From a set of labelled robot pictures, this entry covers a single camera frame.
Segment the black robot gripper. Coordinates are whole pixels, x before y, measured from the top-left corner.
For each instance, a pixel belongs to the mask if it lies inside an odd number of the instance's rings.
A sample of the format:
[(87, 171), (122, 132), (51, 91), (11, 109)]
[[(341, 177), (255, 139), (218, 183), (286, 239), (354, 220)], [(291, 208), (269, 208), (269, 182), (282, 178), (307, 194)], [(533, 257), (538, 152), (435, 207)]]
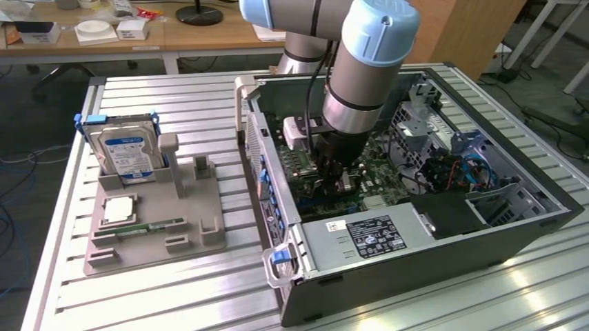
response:
[(315, 163), (326, 196), (346, 196), (358, 190), (361, 173), (353, 174), (351, 171), (367, 140), (367, 132), (345, 134), (335, 130), (321, 134)]

